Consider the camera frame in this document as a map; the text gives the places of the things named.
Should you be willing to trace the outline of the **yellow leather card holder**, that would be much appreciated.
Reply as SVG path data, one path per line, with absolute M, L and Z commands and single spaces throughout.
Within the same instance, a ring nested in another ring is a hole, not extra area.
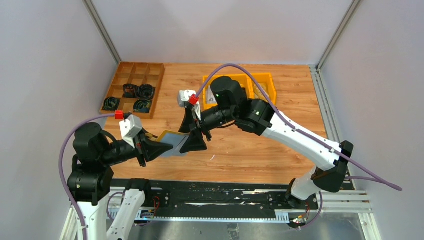
M 187 153 L 180 153 L 180 150 L 189 137 L 188 133 L 165 130 L 160 136 L 155 136 L 151 133 L 146 133 L 145 135 L 148 137 L 149 140 L 152 140 L 154 142 L 172 145 L 173 148 L 171 150 L 168 150 L 160 155 L 160 157 L 162 158 L 183 157 L 187 155 Z

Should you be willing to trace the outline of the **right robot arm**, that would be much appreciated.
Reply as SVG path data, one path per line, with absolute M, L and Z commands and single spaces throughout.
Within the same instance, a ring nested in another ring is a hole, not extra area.
M 325 139 L 286 119 L 269 102 L 248 98 L 240 83 L 228 76 L 213 80 L 210 89 L 217 106 L 204 111 L 198 110 L 195 91 L 181 90 L 178 93 L 178 104 L 185 109 L 179 132 L 188 135 L 179 150 L 181 154 L 207 150 L 211 130 L 233 123 L 244 132 L 280 142 L 314 162 L 312 170 L 290 182 L 285 194 L 285 202 L 290 208 L 298 209 L 319 191 L 337 193 L 341 190 L 348 161 L 339 153 L 350 157 L 354 148 L 352 143 Z

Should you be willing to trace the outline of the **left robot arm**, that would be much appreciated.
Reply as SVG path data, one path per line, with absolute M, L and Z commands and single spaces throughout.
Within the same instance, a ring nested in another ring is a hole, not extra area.
M 108 197 L 114 176 L 112 166 L 136 158 L 144 167 L 168 151 L 169 143 L 147 137 L 139 123 L 120 122 L 123 137 L 117 140 L 96 122 L 86 122 L 77 127 L 74 135 L 72 171 L 66 192 L 80 221 L 78 238 L 82 240 L 125 240 L 128 238 L 139 208 L 153 201 L 148 179 L 133 178 L 125 187 L 123 205 L 111 227 L 107 227 Z

